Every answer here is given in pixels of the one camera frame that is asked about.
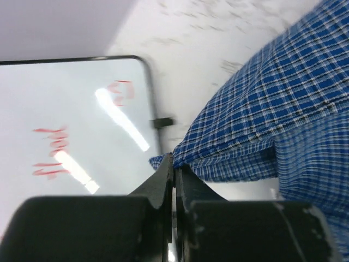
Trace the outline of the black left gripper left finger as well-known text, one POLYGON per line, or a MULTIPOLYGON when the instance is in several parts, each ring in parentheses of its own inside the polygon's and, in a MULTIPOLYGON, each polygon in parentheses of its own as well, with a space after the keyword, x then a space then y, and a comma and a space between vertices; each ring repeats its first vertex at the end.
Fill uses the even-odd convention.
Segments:
POLYGON ((172 155, 125 196, 41 196, 14 213, 1 261, 167 261, 172 155))

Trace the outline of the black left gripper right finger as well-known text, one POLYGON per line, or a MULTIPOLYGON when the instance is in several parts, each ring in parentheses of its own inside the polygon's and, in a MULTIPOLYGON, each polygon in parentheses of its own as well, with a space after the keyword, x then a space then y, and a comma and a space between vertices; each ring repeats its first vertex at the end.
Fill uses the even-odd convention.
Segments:
POLYGON ((179 261, 342 261, 323 213, 301 201, 228 201, 175 171, 179 261))

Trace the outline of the blue checked long sleeve shirt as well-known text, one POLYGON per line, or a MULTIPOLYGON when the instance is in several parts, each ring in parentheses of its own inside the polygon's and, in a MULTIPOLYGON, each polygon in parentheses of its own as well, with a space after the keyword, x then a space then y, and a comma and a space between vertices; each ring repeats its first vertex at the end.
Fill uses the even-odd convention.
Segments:
POLYGON ((207 182, 278 178, 348 261, 348 1, 321 1, 237 71, 174 149, 184 165, 207 182))

